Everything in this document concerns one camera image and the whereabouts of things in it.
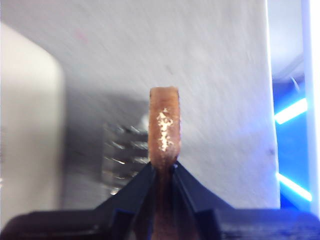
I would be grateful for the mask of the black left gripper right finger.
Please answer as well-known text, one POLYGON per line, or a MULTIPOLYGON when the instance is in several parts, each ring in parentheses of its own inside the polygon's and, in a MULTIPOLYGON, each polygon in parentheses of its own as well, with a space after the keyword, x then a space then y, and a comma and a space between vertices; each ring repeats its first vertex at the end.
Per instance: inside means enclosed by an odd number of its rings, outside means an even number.
POLYGON ((292 209, 236 209, 204 187, 180 163, 173 167, 179 190, 202 240, 318 240, 320 221, 292 209))

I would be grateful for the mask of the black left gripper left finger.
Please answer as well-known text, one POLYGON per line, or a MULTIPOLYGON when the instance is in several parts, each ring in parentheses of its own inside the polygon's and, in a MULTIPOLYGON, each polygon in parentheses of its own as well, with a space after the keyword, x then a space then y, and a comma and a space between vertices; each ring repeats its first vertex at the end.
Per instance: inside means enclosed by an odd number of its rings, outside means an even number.
POLYGON ((93 209, 33 211, 13 217, 2 240, 126 240, 156 172, 147 164, 125 187, 93 209))

